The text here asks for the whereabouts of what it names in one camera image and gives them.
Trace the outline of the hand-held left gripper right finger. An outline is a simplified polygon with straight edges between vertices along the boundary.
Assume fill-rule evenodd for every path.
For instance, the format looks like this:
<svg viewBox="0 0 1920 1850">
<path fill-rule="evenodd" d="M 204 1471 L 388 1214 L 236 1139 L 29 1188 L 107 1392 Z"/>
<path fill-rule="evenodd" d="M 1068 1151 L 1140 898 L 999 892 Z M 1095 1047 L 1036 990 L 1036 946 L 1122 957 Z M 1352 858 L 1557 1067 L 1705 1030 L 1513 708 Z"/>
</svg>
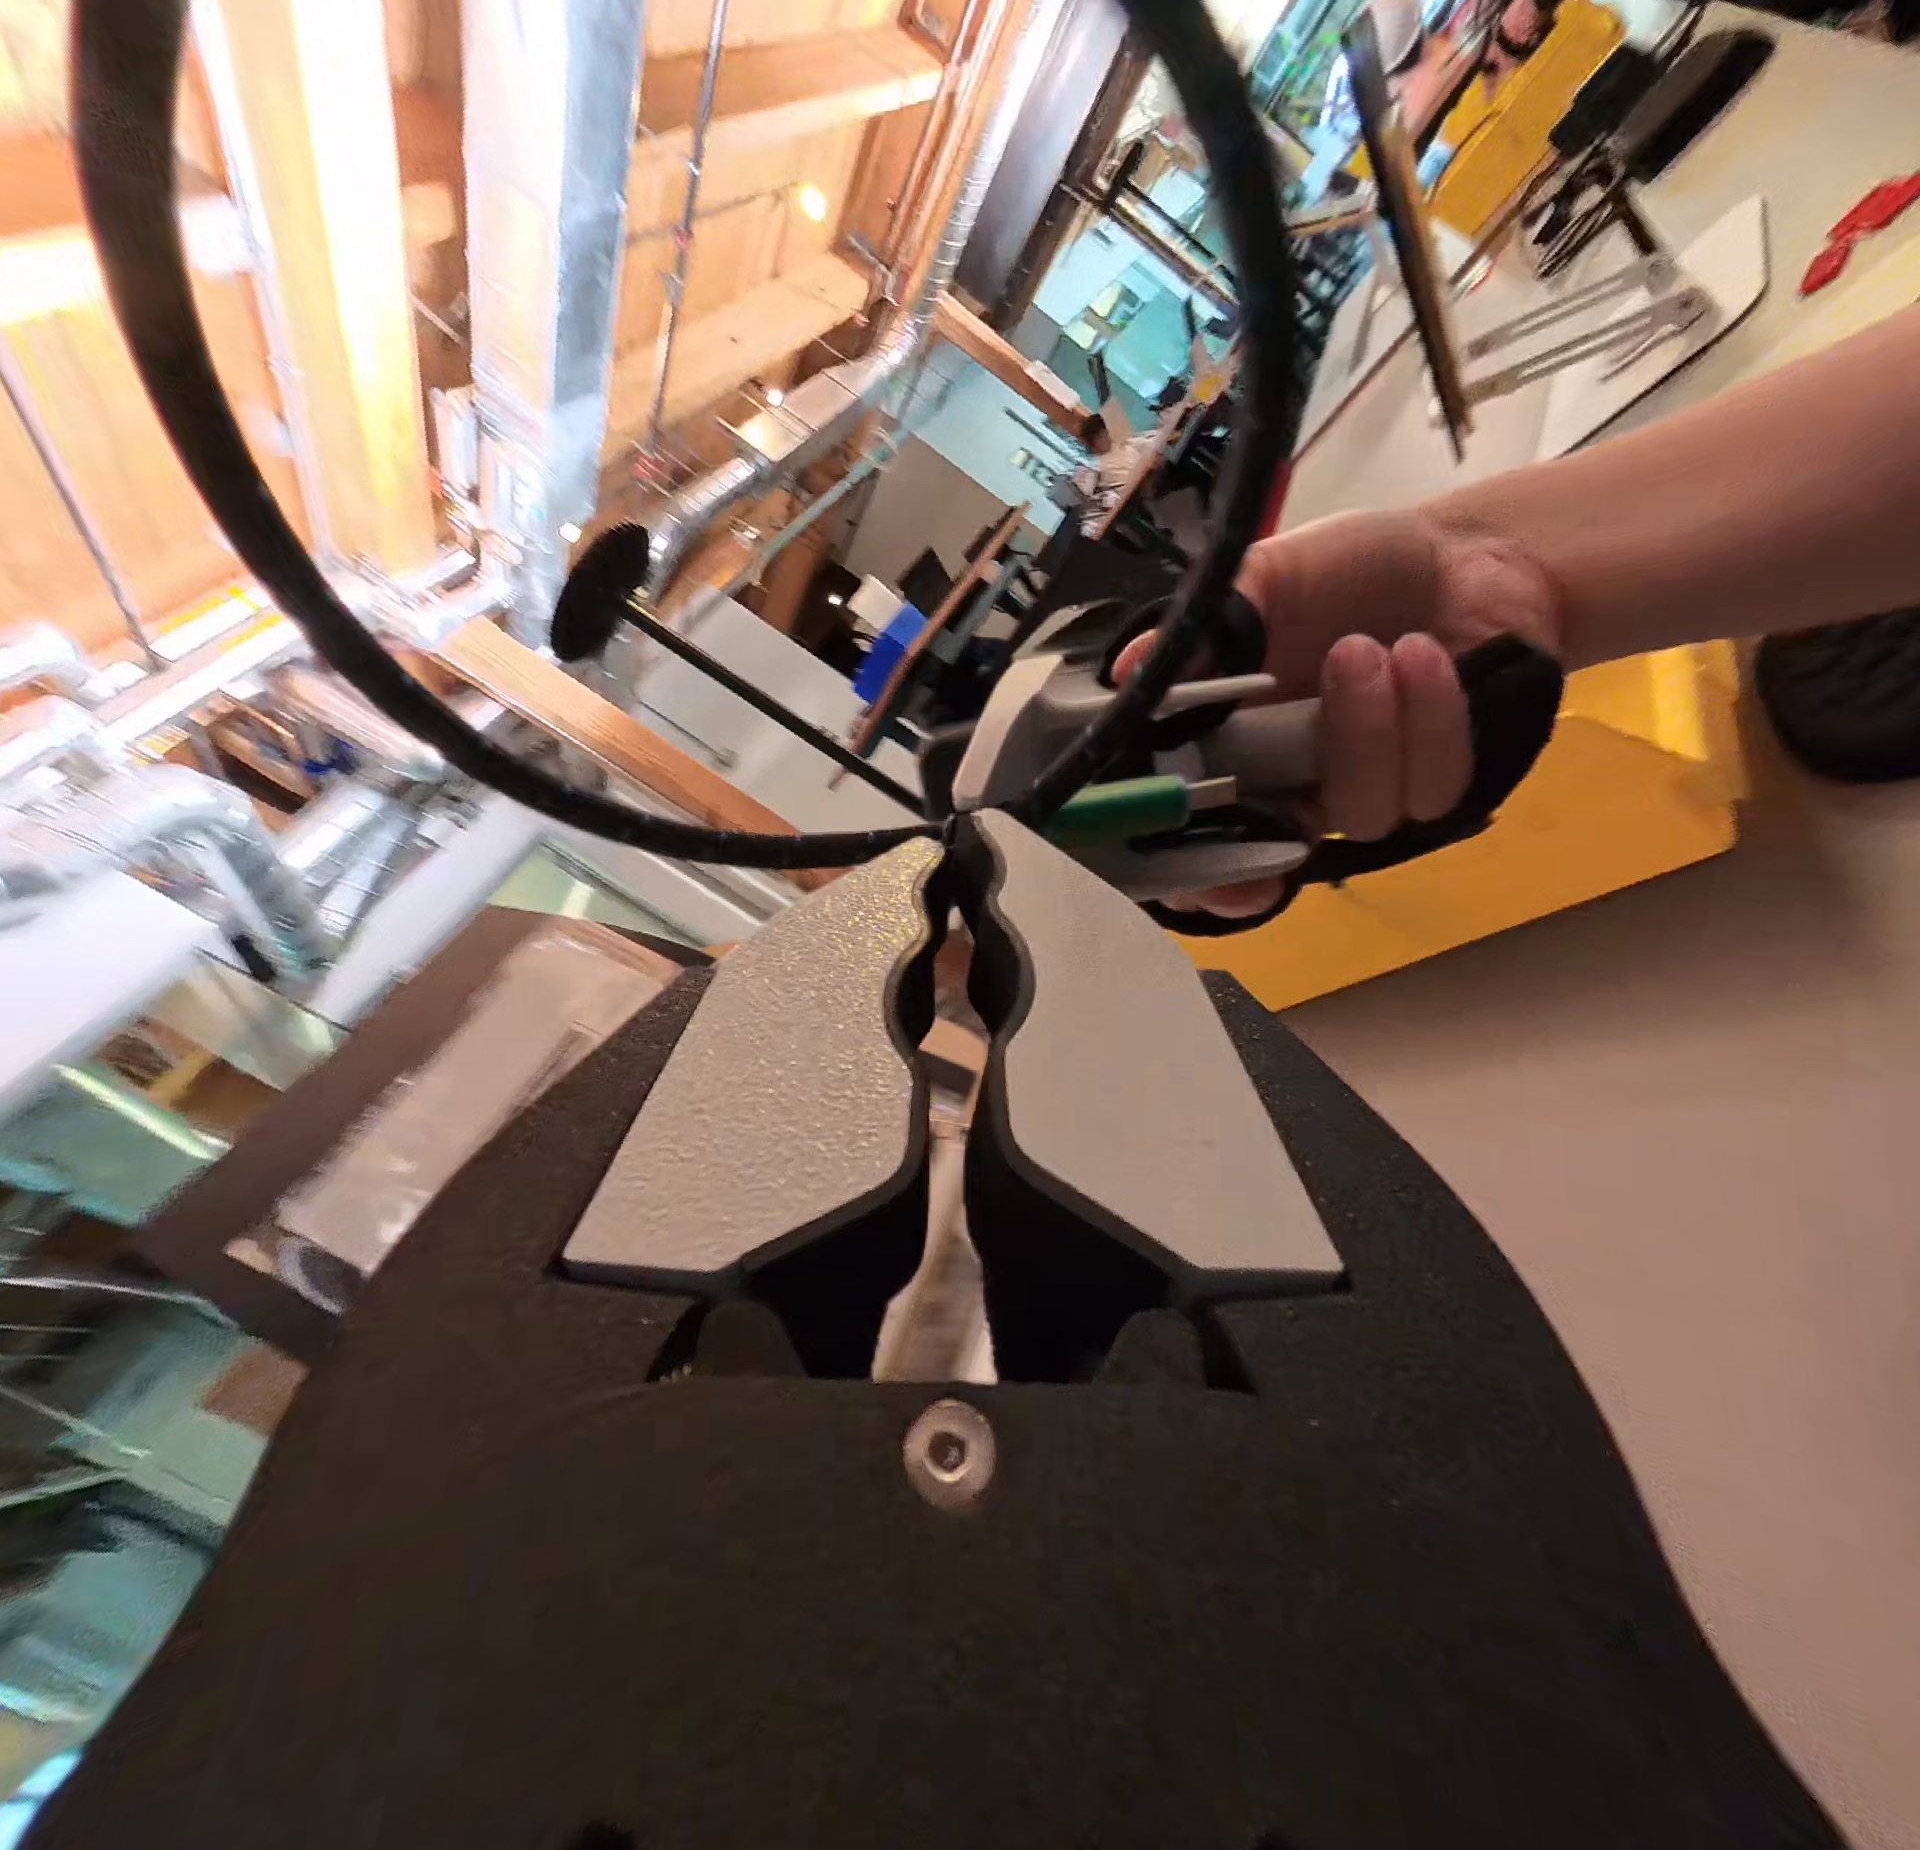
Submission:
<svg viewBox="0 0 1920 1850">
<path fill-rule="evenodd" d="M 1001 811 L 958 821 L 987 1067 L 971 1240 L 1001 1384 L 1089 1384 L 1172 1310 L 1226 1384 L 1219 1309 L 1338 1296 L 1347 1266 L 1192 957 Z"/>
</svg>

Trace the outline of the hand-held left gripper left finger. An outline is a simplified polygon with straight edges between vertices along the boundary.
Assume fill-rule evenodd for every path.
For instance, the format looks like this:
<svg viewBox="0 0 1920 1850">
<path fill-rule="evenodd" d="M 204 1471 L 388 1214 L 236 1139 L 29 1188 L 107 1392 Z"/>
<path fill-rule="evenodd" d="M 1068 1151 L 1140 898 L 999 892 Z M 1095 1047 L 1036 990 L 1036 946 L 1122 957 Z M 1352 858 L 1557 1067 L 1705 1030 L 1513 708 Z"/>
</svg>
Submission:
<svg viewBox="0 0 1920 1850">
<path fill-rule="evenodd" d="M 873 1376 L 927 1248 L 946 863 L 909 839 L 720 958 L 561 1248 L 568 1278 L 754 1303 L 803 1374 Z"/>
</svg>

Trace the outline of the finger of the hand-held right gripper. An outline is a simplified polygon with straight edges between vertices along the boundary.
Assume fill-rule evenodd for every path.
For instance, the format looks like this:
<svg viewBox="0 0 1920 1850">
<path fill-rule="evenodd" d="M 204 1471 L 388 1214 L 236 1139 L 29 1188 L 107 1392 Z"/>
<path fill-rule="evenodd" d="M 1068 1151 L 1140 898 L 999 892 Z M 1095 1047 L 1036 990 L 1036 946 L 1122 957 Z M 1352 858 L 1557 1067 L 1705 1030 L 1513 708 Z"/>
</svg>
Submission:
<svg viewBox="0 0 1920 1850">
<path fill-rule="evenodd" d="M 1117 691 L 1117 660 L 1136 640 L 1155 640 L 1166 602 L 1120 622 L 1101 665 L 1048 652 L 1009 665 L 994 685 L 951 781 L 958 811 L 1009 805 L 1037 772 L 1060 761 L 1101 721 Z M 1179 681 L 1159 700 L 1133 748 L 1103 769 L 1103 781 L 1174 777 L 1234 781 L 1239 814 L 1278 814 L 1278 685 L 1266 672 L 1266 627 L 1254 603 L 1226 602 L 1214 617 L 1209 675 Z"/>
<path fill-rule="evenodd" d="M 1285 884 L 1310 861 L 1310 845 L 1291 833 L 1183 828 L 1145 836 L 1117 851 L 1117 892 L 1133 903 L 1209 903 L 1226 892 L 1258 887 L 1262 903 L 1285 903 Z"/>
</svg>

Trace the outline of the black hdmi cable green plugs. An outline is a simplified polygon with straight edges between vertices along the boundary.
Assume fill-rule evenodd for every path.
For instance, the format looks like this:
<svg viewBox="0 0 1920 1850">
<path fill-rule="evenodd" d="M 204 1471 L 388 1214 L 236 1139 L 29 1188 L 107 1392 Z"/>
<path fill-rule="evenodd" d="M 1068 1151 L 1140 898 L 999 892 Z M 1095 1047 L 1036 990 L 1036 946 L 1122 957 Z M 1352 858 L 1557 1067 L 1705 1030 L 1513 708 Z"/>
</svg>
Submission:
<svg viewBox="0 0 1920 1850">
<path fill-rule="evenodd" d="M 1273 155 L 1239 69 L 1200 0 L 1117 0 L 1186 102 L 1206 150 L 1214 196 L 1234 253 L 1245 404 L 1229 456 L 1226 502 L 1206 563 L 1172 599 L 1159 644 L 1004 811 L 1043 836 L 1101 772 L 1136 753 L 1189 657 L 1229 611 L 1234 572 L 1256 540 L 1266 491 L 1286 459 L 1304 409 L 1293 372 L 1293 260 Z M 254 463 L 213 364 L 179 232 L 175 112 L 189 0 L 73 0 L 73 153 L 86 233 L 130 364 L 181 470 L 227 546 L 265 587 L 307 644 L 364 705 L 432 748 L 454 772 L 563 828 L 660 861 L 763 873 L 849 868 L 932 836 L 932 825 L 868 833 L 729 833 L 666 821 L 579 791 L 475 733 L 398 667 L 335 596 Z"/>
</svg>

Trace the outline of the person's right forearm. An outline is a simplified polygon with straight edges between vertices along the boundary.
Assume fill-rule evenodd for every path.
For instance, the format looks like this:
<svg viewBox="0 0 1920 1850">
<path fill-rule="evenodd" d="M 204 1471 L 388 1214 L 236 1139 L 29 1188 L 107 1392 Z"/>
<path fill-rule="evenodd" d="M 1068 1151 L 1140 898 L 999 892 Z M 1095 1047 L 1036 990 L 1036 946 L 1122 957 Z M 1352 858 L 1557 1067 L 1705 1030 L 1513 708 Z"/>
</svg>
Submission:
<svg viewBox="0 0 1920 1850">
<path fill-rule="evenodd" d="M 1917 306 L 1421 514 L 1531 572 L 1572 667 L 1915 606 Z"/>
</svg>

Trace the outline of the person's right hand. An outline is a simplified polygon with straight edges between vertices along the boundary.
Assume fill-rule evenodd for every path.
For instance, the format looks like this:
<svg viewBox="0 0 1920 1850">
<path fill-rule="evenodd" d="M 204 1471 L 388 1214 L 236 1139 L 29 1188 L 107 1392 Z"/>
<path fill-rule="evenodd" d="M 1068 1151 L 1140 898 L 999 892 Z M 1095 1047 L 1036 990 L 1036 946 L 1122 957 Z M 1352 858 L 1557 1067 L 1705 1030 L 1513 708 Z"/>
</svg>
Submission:
<svg viewBox="0 0 1920 1850">
<path fill-rule="evenodd" d="M 1430 512 L 1333 517 L 1251 548 L 1239 602 L 1262 672 L 1314 700 L 1310 779 L 1278 815 L 1310 858 L 1274 883 L 1186 892 L 1193 927 L 1256 924 L 1301 884 L 1400 868 L 1480 836 L 1550 743 L 1561 596 L 1536 552 Z"/>
</svg>

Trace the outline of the yellow plastic bin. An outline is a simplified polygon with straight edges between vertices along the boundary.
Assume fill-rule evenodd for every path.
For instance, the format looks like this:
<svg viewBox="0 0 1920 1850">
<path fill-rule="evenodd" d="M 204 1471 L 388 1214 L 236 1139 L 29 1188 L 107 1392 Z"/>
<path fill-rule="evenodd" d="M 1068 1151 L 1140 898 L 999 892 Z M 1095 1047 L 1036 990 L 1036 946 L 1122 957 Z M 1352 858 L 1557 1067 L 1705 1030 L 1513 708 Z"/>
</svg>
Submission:
<svg viewBox="0 0 1920 1850">
<path fill-rule="evenodd" d="M 1285 1012 L 1727 852 L 1745 802 L 1741 688 L 1727 640 L 1582 671 L 1488 833 L 1183 946 Z"/>
<path fill-rule="evenodd" d="M 1554 155 L 1550 134 L 1592 73 L 1622 46 L 1622 16 L 1566 0 L 1541 50 L 1499 78 L 1470 78 L 1421 171 L 1427 221 L 1475 240 Z"/>
</svg>

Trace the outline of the wooden-edged sign board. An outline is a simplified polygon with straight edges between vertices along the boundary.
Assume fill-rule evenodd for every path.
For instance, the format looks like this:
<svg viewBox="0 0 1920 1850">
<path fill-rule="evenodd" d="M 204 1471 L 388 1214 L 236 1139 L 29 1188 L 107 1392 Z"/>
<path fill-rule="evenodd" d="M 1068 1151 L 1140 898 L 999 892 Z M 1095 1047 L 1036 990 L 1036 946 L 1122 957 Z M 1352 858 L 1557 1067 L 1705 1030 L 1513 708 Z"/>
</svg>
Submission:
<svg viewBox="0 0 1920 1850">
<path fill-rule="evenodd" d="M 1452 338 L 1451 284 L 1437 262 L 1437 246 L 1430 240 L 1426 212 L 1426 194 L 1417 186 L 1411 134 L 1384 69 L 1377 6 L 1363 11 L 1347 28 L 1345 63 L 1352 87 L 1363 150 L 1368 155 L 1368 175 L 1375 182 L 1375 210 L 1400 265 L 1400 280 L 1411 311 L 1415 341 L 1426 352 L 1437 416 L 1451 433 L 1457 462 L 1462 462 L 1466 439 L 1475 430 L 1475 409 L 1468 403 L 1468 385 Z"/>
</svg>

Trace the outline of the black textured object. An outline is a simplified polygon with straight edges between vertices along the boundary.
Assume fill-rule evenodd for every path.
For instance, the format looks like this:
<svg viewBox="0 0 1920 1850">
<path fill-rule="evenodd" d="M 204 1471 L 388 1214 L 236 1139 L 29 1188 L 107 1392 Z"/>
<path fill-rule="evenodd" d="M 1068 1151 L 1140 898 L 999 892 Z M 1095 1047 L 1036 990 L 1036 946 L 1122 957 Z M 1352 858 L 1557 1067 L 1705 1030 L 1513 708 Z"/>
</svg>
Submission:
<svg viewBox="0 0 1920 1850">
<path fill-rule="evenodd" d="M 1812 777 L 1917 781 L 1917 606 L 1765 637 L 1751 679 L 1778 742 Z"/>
</svg>

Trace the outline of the red flat object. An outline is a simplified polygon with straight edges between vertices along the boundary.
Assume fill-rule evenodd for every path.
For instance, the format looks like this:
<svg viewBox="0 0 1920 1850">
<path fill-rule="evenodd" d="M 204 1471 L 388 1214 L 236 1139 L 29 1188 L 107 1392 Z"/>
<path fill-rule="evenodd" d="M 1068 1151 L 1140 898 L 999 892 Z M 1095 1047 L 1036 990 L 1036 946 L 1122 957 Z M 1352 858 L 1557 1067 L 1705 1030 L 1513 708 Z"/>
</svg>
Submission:
<svg viewBox="0 0 1920 1850">
<path fill-rule="evenodd" d="M 1826 290 L 1860 250 L 1863 240 L 1888 232 L 1911 205 L 1917 205 L 1920 175 L 1885 179 L 1872 184 L 1837 223 L 1831 223 L 1819 250 L 1812 255 L 1798 280 L 1798 296 Z"/>
</svg>

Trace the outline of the flexible silver duct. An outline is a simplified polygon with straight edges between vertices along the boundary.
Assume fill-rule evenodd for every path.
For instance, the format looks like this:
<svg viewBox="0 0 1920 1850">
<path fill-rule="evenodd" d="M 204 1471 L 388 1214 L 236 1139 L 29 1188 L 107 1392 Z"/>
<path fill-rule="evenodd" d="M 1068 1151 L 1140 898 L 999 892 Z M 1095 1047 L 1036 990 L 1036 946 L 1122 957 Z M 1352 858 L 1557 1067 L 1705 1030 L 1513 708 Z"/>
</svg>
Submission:
<svg viewBox="0 0 1920 1850">
<path fill-rule="evenodd" d="M 724 463 L 698 473 L 650 507 L 643 517 L 650 537 L 646 599 L 660 599 L 672 587 L 707 529 L 737 506 L 751 502 L 778 480 L 813 463 L 876 412 L 904 373 L 909 373 L 932 334 L 934 307 L 948 299 L 958 262 L 971 246 L 987 186 L 1007 155 L 1017 120 L 1017 102 L 1007 97 L 981 129 L 927 280 L 904 311 L 890 321 L 876 346 L 801 379 L 778 409 L 748 416 L 729 439 L 732 452 Z"/>
</svg>

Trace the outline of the grey metal bracket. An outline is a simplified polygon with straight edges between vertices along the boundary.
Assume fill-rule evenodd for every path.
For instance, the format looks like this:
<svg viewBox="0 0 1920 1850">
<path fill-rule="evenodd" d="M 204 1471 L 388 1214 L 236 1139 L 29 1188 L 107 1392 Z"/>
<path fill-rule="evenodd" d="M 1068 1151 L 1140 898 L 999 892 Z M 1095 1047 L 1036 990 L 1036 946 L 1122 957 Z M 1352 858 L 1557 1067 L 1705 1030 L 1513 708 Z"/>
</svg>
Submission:
<svg viewBox="0 0 1920 1850">
<path fill-rule="evenodd" d="M 1462 403 L 1478 409 L 1587 361 L 1638 361 L 1657 343 L 1707 324 L 1717 301 L 1673 255 L 1629 260 L 1466 341 Z"/>
</svg>

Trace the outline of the silver ventilation duct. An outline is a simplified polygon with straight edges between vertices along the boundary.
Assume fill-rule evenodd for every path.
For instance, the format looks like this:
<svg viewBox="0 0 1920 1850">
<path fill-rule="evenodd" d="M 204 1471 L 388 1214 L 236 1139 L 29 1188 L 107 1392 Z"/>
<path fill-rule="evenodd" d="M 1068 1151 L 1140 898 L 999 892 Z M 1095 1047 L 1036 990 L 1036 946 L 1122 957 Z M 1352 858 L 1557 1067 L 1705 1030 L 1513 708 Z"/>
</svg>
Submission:
<svg viewBox="0 0 1920 1850">
<path fill-rule="evenodd" d="M 650 0 L 462 0 L 483 563 L 548 649 L 600 507 Z"/>
</svg>

